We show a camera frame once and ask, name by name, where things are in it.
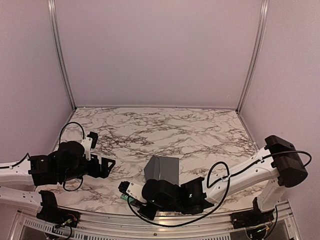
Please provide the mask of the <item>dark grey envelope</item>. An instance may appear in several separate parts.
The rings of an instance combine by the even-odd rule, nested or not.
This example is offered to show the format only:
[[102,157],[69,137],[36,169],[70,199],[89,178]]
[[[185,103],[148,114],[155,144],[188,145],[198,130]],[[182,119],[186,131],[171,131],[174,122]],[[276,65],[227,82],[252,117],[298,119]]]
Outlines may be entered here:
[[166,180],[179,184],[180,159],[177,157],[153,155],[143,169],[145,180]]

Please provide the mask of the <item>green white glue stick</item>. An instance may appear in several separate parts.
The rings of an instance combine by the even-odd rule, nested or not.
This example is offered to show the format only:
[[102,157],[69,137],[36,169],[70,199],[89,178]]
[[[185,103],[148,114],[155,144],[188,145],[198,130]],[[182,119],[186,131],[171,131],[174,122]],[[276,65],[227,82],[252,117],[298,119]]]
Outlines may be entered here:
[[129,203],[132,203],[132,202],[134,203],[136,201],[133,197],[126,195],[124,193],[121,194],[120,198],[124,201],[129,201]]

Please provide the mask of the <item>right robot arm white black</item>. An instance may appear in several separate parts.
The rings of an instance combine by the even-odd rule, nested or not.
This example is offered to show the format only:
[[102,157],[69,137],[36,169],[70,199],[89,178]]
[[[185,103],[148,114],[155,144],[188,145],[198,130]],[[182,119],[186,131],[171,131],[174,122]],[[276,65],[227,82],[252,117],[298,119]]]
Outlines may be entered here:
[[226,173],[198,177],[177,185],[166,180],[149,179],[142,187],[141,195],[146,201],[138,213],[154,220],[157,212],[176,212],[196,215],[205,209],[219,208],[229,195],[252,185],[267,181],[262,193],[253,200],[253,209],[247,219],[258,224],[267,214],[272,213],[276,202],[286,188],[302,183],[308,176],[305,164],[295,146],[276,135],[265,138],[265,147],[246,161],[233,167],[226,167]]

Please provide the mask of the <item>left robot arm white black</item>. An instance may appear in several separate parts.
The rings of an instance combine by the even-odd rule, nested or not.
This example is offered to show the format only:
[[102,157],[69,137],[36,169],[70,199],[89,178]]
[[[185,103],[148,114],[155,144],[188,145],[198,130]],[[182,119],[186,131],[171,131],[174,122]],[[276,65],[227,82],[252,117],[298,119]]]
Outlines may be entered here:
[[[82,142],[67,141],[59,144],[58,149],[48,155],[25,157],[15,163],[0,166],[0,185],[3,187],[62,185],[73,179],[84,180],[84,176],[105,179],[116,165],[115,160],[96,154],[91,149],[96,144],[92,138]],[[0,192],[2,202],[16,203],[25,209],[34,209],[36,217],[57,226],[75,228],[80,214],[77,211],[58,207],[55,194],[41,190],[37,193],[4,189]]]

